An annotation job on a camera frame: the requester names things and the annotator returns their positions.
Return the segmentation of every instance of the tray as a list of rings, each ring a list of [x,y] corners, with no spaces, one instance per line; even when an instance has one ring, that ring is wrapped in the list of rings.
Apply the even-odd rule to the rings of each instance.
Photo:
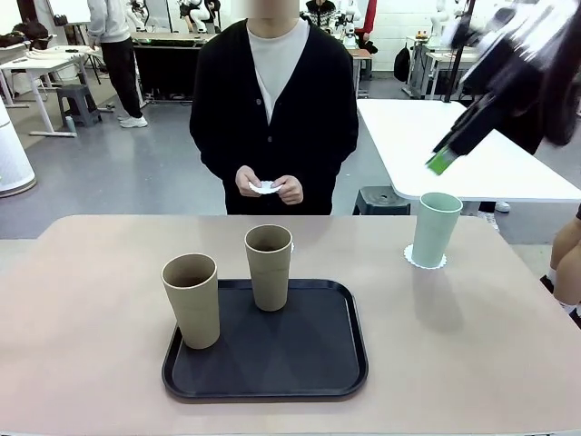
[[[368,374],[353,295],[327,280],[289,280],[277,312],[254,304],[250,280],[220,280],[220,339],[192,350],[176,328],[162,367],[185,399],[329,398],[349,395]]]

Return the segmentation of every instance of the light green cup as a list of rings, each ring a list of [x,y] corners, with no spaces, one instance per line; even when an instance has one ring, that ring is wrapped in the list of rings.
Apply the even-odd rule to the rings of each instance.
[[[447,193],[421,196],[412,261],[424,268],[436,268],[441,264],[462,207],[458,198]]]

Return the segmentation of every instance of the coaster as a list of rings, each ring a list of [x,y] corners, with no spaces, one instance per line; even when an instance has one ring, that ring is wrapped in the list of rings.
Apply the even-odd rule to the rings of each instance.
[[[248,185],[250,186],[250,188],[255,192],[255,193],[261,193],[263,195],[268,194],[268,193],[277,193],[281,186],[278,186],[276,188],[272,188],[272,185],[274,184],[274,182],[262,182],[262,187],[258,187],[258,186],[254,186],[252,183],[248,183]]]
[[[442,257],[442,262],[438,266],[434,268],[426,268],[425,266],[418,265],[417,263],[411,260],[411,254],[413,253],[413,250],[414,244],[408,245],[406,249],[403,251],[403,255],[409,263],[411,263],[414,266],[417,266],[418,268],[421,268],[422,270],[439,270],[440,268],[444,268],[446,266],[446,263],[448,263],[448,259],[444,254],[444,256]]]

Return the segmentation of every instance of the neck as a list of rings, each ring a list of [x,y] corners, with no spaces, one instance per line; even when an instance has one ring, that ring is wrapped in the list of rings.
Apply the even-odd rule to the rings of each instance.
[[[259,38],[278,38],[290,32],[299,18],[249,18],[248,30]]]

